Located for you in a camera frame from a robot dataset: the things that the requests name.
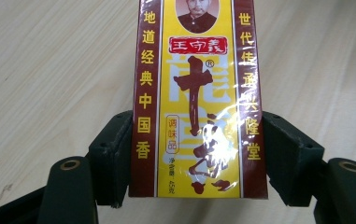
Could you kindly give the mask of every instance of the seasoning box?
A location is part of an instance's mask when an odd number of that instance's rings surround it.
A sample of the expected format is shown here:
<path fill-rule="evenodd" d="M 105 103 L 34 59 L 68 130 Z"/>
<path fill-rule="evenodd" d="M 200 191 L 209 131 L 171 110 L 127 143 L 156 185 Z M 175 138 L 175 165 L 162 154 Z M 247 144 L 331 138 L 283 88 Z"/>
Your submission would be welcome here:
<path fill-rule="evenodd" d="M 131 197 L 267 198 L 252 0 L 141 0 Z"/>

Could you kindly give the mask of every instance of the tabletop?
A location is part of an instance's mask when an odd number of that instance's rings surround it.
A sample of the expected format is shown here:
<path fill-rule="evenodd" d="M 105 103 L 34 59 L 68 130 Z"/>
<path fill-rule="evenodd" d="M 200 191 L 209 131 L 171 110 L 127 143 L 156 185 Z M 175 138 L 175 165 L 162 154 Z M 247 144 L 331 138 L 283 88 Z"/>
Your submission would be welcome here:
<path fill-rule="evenodd" d="M 356 161 L 356 1 L 255 0 L 263 110 Z M 0 206 L 133 107 L 139 1 L 0 0 Z M 100 223 L 314 223 L 269 200 L 135 199 Z"/>

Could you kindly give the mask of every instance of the black mechanical clamp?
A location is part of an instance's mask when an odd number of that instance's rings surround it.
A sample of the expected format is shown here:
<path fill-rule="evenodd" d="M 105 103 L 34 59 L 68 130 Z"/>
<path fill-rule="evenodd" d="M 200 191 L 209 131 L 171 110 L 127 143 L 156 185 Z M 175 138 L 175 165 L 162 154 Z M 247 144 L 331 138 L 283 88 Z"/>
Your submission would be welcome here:
<path fill-rule="evenodd" d="M 0 207 L 0 223 L 98 223 L 96 205 L 122 206 L 130 181 L 132 111 L 113 117 L 86 157 L 55 163 L 47 186 Z M 263 112 L 266 170 L 288 206 L 318 201 L 318 224 L 356 223 L 356 161 L 322 160 L 324 148 L 282 117 Z"/>

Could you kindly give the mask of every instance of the registered trademark symbol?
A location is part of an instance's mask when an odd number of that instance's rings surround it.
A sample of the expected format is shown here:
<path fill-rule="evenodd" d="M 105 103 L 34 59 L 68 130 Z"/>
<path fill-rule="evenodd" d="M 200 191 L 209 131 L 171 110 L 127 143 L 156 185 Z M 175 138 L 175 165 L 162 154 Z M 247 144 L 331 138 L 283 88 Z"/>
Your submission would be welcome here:
<path fill-rule="evenodd" d="M 205 65 L 206 67 L 211 68 L 215 66 L 215 62 L 213 62 L 212 60 L 206 60 Z"/>

